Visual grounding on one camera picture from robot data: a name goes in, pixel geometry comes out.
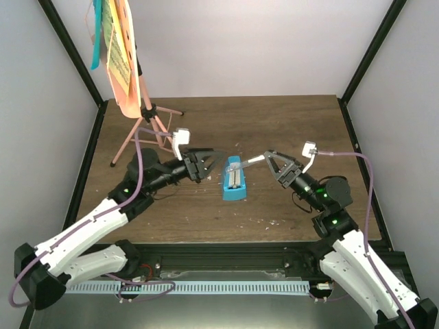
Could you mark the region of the clear plastic metronome cover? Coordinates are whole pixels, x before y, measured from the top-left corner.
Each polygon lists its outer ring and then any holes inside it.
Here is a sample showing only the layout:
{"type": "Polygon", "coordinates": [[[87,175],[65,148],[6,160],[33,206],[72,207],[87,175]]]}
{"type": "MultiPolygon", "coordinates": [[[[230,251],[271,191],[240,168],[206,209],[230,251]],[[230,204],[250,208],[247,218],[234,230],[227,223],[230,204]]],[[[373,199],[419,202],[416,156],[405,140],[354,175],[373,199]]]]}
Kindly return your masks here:
{"type": "Polygon", "coordinates": [[[241,161],[241,158],[239,156],[231,156],[228,158],[228,165],[226,166],[226,172],[231,173],[233,171],[242,170],[246,167],[254,165],[263,160],[265,160],[264,155],[258,155],[244,161],[241,161]]]}

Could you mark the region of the blue metronome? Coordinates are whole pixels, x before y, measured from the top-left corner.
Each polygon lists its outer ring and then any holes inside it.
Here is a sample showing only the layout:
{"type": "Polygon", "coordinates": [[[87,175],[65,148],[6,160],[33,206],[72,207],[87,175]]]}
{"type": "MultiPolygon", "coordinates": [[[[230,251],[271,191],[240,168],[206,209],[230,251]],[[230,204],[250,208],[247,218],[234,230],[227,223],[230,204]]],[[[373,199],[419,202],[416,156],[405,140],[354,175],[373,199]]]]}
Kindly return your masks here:
{"type": "Polygon", "coordinates": [[[226,202],[243,200],[247,197],[246,181],[243,170],[229,171],[231,165],[239,164],[239,156],[230,156],[226,160],[222,173],[222,199],[226,202]]]}

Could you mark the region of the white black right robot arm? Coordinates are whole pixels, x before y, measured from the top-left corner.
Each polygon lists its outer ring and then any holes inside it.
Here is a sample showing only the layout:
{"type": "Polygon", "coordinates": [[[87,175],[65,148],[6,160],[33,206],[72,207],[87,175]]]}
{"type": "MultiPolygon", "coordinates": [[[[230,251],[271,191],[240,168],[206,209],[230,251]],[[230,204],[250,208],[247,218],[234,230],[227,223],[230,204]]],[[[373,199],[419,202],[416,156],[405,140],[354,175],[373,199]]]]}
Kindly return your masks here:
{"type": "Polygon", "coordinates": [[[292,156],[273,150],[263,156],[276,181],[317,212],[312,222],[320,240],[305,258],[307,272],[334,280],[376,328],[434,328],[438,307],[394,274],[349,215],[353,198],[348,180],[339,175],[316,180],[292,156]]]}

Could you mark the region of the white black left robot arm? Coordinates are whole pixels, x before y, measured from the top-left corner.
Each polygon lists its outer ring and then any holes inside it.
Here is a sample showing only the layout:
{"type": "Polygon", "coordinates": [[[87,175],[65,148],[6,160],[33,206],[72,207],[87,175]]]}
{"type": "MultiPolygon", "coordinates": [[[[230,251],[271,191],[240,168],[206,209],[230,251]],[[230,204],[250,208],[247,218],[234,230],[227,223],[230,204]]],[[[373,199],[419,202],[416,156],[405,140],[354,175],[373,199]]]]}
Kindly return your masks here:
{"type": "Polygon", "coordinates": [[[223,157],[224,152],[211,148],[189,148],[179,158],[161,162],[153,149],[138,149],[122,181],[90,213],[45,242],[16,248],[10,305],[20,307],[14,301],[17,287],[28,298],[24,307],[44,310],[75,284],[113,273],[134,276],[140,269],[140,256],[129,241],[91,254],[87,249],[144,213],[160,189],[184,179],[201,183],[223,157]]]}

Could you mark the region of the pink music stand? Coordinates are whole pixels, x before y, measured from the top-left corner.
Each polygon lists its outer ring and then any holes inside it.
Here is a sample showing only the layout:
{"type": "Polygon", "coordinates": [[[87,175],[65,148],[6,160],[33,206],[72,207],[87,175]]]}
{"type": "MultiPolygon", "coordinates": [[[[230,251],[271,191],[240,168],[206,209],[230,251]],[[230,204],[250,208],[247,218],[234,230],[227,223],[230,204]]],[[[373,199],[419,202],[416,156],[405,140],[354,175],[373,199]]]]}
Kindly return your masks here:
{"type": "Polygon", "coordinates": [[[120,85],[117,83],[112,73],[108,70],[107,47],[104,40],[103,25],[101,27],[101,40],[102,46],[104,47],[102,53],[102,62],[106,67],[106,74],[112,88],[115,101],[122,114],[129,119],[134,119],[136,123],[130,130],[130,133],[126,136],[125,141],[117,151],[115,157],[111,160],[111,167],[116,165],[119,157],[122,155],[128,143],[134,141],[134,133],[138,130],[138,128],[140,128],[143,122],[149,123],[152,126],[152,133],[155,135],[156,139],[154,141],[143,140],[142,142],[158,145],[160,149],[173,153],[171,148],[173,132],[169,131],[170,124],[164,124],[158,114],[159,112],[166,112],[169,114],[169,116],[173,116],[175,114],[182,116],[184,114],[178,110],[157,106],[151,101],[145,78],[143,77],[143,72],[141,70],[141,65],[137,58],[137,46],[134,37],[134,27],[130,5],[127,1],[115,1],[115,3],[119,15],[119,22],[121,24],[122,36],[131,73],[128,95],[124,95],[120,85]]]}

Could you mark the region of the sheet music pages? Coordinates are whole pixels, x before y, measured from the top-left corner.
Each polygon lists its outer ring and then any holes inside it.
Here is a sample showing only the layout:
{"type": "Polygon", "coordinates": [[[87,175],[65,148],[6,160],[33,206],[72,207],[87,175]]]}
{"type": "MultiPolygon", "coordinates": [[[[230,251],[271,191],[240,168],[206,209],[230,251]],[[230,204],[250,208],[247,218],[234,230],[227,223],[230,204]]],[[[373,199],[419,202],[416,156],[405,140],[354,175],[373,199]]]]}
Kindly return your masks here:
{"type": "Polygon", "coordinates": [[[102,25],[107,47],[108,70],[124,95],[128,95],[131,73],[115,1],[102,1],[102,25]]]}

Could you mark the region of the teal paper strip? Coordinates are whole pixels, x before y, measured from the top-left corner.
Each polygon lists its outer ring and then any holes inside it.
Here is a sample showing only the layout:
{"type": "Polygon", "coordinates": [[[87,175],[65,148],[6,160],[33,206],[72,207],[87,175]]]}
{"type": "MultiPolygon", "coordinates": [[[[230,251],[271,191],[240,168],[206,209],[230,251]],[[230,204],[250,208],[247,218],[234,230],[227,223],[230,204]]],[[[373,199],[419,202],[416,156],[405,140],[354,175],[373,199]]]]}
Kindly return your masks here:
{"type": "Polygon", "coordinates": [[[94,44],[93,44],[93,57],[91,62],[91,70],[95,70],[99,67],[100,53],[101,53],[101,27],[102,27],[102,0],[92,0],[94,9],[94,44]]]}

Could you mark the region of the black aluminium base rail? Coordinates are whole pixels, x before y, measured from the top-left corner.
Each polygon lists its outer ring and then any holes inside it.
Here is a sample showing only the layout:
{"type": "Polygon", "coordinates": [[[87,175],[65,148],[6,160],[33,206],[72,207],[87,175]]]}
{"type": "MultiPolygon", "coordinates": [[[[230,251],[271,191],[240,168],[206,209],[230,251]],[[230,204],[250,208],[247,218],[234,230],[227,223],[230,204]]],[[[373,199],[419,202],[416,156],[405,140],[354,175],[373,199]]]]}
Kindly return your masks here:
{"type": "Polygon", "coordinates": [[[311,253],[313,242],[134,243],[142,264],[155,273],[184,271],[277,271],[319,280],[325,275],[311,253]]]}

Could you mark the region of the black right frame post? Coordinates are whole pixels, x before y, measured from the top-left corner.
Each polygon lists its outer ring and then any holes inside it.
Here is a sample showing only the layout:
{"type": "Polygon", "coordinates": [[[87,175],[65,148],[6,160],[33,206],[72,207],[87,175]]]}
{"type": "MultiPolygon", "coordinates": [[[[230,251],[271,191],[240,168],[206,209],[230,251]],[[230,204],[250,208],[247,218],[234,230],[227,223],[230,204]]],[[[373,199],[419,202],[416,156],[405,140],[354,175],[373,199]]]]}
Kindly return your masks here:
{"type": "Polygon", "coordinates": [[[365,54],[363,55],[350,82],[348,83],[346,90],[340,98],[342,104],[348,104],[349,101],[352,99],[355,91],[360,85],[375,56],[378,54],[382,44],[384,43],[387,35],[389,34],[396,20],[398,19],[399,14],[402,12],[406,3],[407,0],[393,0],[391,2],[390,7],[388,8],[365,54]]]}

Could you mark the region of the black frame post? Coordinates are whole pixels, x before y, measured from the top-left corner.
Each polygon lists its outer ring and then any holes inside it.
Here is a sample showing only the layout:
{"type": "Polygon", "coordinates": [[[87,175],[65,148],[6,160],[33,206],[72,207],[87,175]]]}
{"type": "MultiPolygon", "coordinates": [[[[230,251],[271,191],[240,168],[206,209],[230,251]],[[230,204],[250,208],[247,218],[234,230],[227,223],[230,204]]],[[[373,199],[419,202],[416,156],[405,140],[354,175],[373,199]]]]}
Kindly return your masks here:
{"type": "Polygon", "coordinates": [[[50,22],[60,42],[62,43],[62,46],[68,54],[76,71],[79,73],[87,91],[93,98],[93,101],[98,108],[101,108],[104,105],[104,100],[100,95],[82,57],[80,56],[80,53],[75,46],[75,43],[70,37],[69,32],[65,27],[55,5],[51,0],[38,0],[38,4],[45,13],[45,16],[50,22]]]}
{"type": "Polygon", "coordinates": [[[389,34],[396,20],[398,19],[399,14],[402,12],[406,3],[407,0],[393,0],[391,2],[390,7],[388,8],[365,54],[363,55],[350,82],[348,83],[346,90],[340,98],[342,104],[348,104],[349,101],[352,99],[355,91],[360,85],[375,56],[378,54],[382,44],[384,43],[387,35],[389,34]]]}

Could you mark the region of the black left frame post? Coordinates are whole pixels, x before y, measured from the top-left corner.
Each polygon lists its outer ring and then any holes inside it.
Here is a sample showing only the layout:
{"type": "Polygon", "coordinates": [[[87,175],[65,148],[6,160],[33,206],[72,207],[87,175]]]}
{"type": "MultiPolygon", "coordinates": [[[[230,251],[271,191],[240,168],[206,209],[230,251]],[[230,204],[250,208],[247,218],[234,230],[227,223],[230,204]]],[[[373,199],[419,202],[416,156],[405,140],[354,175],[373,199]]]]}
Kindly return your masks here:
{"type": "Polygon", "coordinates": [[[82,57],[80,56],[80,53],[75,46],[75,43],[70,37],[69,32],[65,27],[55,5],[51,0],[38,0],[38,4],[45,13],[45,16],[50,22],[60,42],[62,43],[62,46],[68,54],[76,71],[79,73],[87,91],[93,98],[93,101],[98,108],[101,108],[104,105],[104,100],[100,95],[82,57]]]}

